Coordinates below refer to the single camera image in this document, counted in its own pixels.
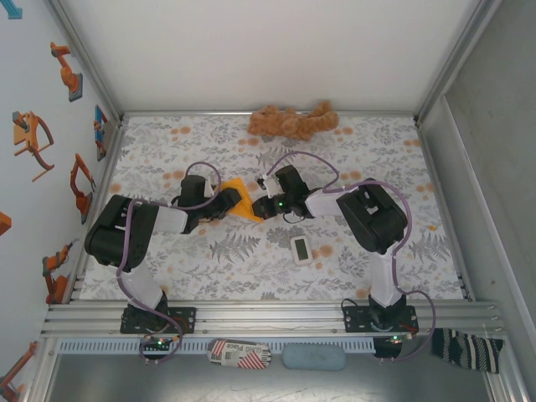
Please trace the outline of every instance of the teddy bear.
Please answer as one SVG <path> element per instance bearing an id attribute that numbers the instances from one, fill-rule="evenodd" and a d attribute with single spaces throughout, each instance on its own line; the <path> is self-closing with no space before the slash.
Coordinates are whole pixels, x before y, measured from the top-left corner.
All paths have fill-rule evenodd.
<path id="1" fill-rule="evenodd" d="M 333 130 L 337 125 L 338 114 L 328 100 L 320 102 L 308 115 L 296 113 L 292 107 L 281 112 L 277 106 L 268 105 L 251 114 L 248 133 L 310 141 L 315 132 Z"/>

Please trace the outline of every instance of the black and white sock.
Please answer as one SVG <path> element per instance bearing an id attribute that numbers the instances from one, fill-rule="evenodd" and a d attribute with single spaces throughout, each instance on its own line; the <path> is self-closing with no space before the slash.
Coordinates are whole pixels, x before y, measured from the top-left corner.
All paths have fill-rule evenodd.
<path id="1" fill-rule="evenodd" d="M 432 353 L 465 369 L 497 374 L 503 343 L 501 339 L 480 338 L 453 329 L 436 328 L 432 336 Z"/>

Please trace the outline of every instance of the floral tablecloth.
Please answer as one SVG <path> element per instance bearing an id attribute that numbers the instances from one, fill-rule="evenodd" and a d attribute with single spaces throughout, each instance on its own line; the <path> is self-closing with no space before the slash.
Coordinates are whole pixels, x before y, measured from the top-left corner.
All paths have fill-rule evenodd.
<path id="1" fill-rule="evenodd" d="M 310 142 L 254 137 L 248 116 L 132 117 L 121 145 L 108 197 L 171 200 L 185 168 L 195 161 L 215 165 L 224 180 L 242 178 L 255 200 L 265 192 L 255 180 L 291 150 L 316 153 L 341 172 L 340 185 L 376 178 L 408 198 L 414 231 L 399 253 L 405 289 L 423 289 L 433 298 L 462 298 L 445 230 L 410 117 L 341 116 L 338 129 Z M 315 159 L 295 156 L 309 188 L 333 173 Z M 209 174 L 206 167 L 196 173 Z M 306 235 L 315 260 L 296 266 L 290 238 Z M 155 234 L 147 263 L 172 300 L 339 300 L 365 298 L 370 274 L 367 253 L 342 218 L 324 217 L 288 224 L 281 216 L 262 224 L 229 215 L 201 224 L 192 234 Z M 124 299 L 112 269 L 92 257 L 82 299 Z"/>

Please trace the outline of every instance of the black mounting plate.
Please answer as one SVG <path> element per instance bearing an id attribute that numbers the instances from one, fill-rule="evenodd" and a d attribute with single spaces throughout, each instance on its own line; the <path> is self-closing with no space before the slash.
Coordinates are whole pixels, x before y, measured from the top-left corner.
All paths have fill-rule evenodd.
<path id="1" fill-rule="evenodd" d="M 196 309 L 194 307 L 169 307 L 167 309 L 168 315 L 175 320 L 178 325 L 183 330 L 183 334 L 193 333 L 195 330 L 195 313 Z M 136 333 L 136 334 L 146 334 L 144 328 L 135 327 L 129 322 L 121 320 L 121 329 L 120 333 Z M 160 332 L 159 334 L 166 333 L 177 333 L 177 329 L 173 326 L 169 326 L 165 331 Z"/>
<path id="2" fill-rule="evenodd" d="M 345 306 L 343 307 L 344 328 L 348 333 L 360 332 L 377 332 L 379 336 L 382 333 L 390 332 L 418 332 L 419 323 L 413 306 L 405 306 L 404 310 L 398 317 L 398 322 L 388 331 L 380 331 L 370 318 L 370 306 Z"/>

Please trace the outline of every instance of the blue case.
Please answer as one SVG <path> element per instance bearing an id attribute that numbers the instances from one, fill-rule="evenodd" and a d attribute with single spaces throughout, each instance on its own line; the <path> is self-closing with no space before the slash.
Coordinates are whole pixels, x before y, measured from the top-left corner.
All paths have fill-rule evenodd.
<path id="1" fill-rule="evenodd" d="M 283 349 L 283 364 L 290 370 L 339 371 L 346 354 L 340 346 L 293 343 Z"/>

